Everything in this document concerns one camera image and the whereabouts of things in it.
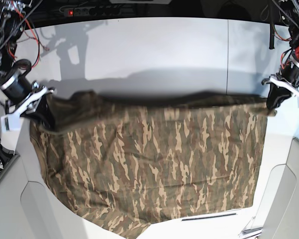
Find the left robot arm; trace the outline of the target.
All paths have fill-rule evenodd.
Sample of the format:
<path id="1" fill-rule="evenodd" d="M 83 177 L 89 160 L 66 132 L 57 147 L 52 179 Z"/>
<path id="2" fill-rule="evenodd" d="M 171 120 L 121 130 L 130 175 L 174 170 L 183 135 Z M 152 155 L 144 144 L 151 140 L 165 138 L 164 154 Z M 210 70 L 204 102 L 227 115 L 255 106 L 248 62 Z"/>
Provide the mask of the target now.
<path id="1" fill-rule="evenodd" d="M 269 49 L 274 48 L 274 38 L 287 42 L 289 49 L 281 54 L 278 72 L 262 80 L 262 85 L 270 86 L 267 108 L 274 110 L 291 97 L 298 99 L 299 107 L 299 0 L 270 0 L 268 8 L 271 27 Z M 288 27 L 288 37 L 279 35 L 276 30 L 274 8 L 278 9 L 280 20 Z"/>

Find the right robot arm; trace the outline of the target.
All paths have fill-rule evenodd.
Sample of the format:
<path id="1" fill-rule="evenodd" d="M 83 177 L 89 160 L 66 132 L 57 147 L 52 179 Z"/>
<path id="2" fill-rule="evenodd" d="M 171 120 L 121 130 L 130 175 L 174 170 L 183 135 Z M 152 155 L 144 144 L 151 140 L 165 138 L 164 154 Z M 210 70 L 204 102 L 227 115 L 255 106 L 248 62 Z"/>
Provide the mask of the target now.
<path id="1" fill-rule="evenodd" d="M 41 5 L 41 1 L 3 0 L 0 12 L 0 90 L 7 97 L 5 115 L 1 117 L 3 130 L 18 128 L 20 118 L 32 120 L 47 129 L 55 125 L 54 116 L 48 105 L 48 95 L 55 89 L 37 82 L 30 83 L 27 75 L 38 64 L 28 59 L 17 59 L 17 42 L 25 28 L 32 32 L 32 39 L 42 48 L 38 34 L 28 20 L 30 15 Z"/>

